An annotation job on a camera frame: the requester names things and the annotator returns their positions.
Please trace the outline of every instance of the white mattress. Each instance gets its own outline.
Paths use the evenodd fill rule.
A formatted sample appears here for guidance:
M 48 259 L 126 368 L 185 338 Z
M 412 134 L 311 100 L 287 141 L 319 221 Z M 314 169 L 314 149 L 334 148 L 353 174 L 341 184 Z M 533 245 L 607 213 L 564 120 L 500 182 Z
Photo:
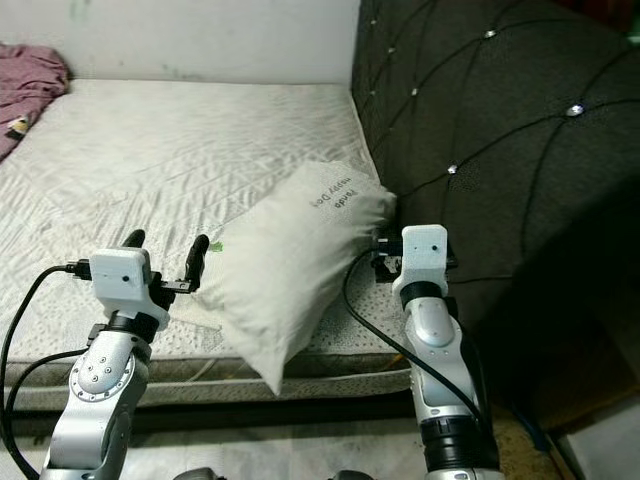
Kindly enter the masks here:
M 152 268 L 177 278 L 197 234 L 215 242 L 226 222 L 308 160 L 348 160 L 376 175 L 346 88 L 74 81 L 0 165 L 0 332 L 40 271 L 118 244 L 135 228 L 147 233 Z M 205 275 L 213 268 L 209 262 Z M 377 304 L 371 313 L 392 317 L 388 286 L 365 282 L 356 288 Z M 178 298 L 153 344 L 156 361 L 236 356 L 203 308 Z M 211 328 L 188 322 L 203 316 Z M 78 348 L 103 320 L 90 285 L 57 274 L 32 302 L 11 358 Z M 319 327 L 314 350 L 391 351 L 339 306 Z

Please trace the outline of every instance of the bed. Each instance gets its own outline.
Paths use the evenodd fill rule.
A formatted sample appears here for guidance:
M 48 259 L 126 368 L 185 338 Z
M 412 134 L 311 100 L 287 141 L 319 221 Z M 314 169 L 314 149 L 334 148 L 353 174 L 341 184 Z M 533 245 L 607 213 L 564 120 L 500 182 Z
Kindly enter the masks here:
M 147 233 L 152 268 L 183 272 L 199 233 L 216 241 L 304 161 L 348 160 L 377 178 L 346 87 L 75 80 L 0 164 L 0 324 L 44 268 Z M 207 269 L 215 269 L 215 256 Z M 388 285 L 363 269 L 354 297 L 388 333 L 402 322 Z M 79 348 L 104 321 L 90 285 L 60 275 L 41 288 L 13 342 L 11 384 L 42 356 Z M 178 298 L 154 341 L 141 406 L 363 396 L 407 388 L 407 366 L 336 302 L 285 371 L 280 397 L 225 342 L 200 303 Z M 207 319 L 208 327 L 196 325 Z M 36 371 L 19 409 L 58 410 L 71 360 Z

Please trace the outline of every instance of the tufted headboard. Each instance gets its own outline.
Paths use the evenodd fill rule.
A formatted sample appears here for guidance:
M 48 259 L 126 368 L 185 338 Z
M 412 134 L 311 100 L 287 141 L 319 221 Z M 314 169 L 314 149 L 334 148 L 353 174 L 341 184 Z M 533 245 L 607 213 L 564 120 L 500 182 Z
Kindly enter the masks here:
M 539 351 L 628 277 L 640 55 L 624 37 L 540 0 L 363 0 L 352 91 L 398 226 L 448 228 L 485 349 Z

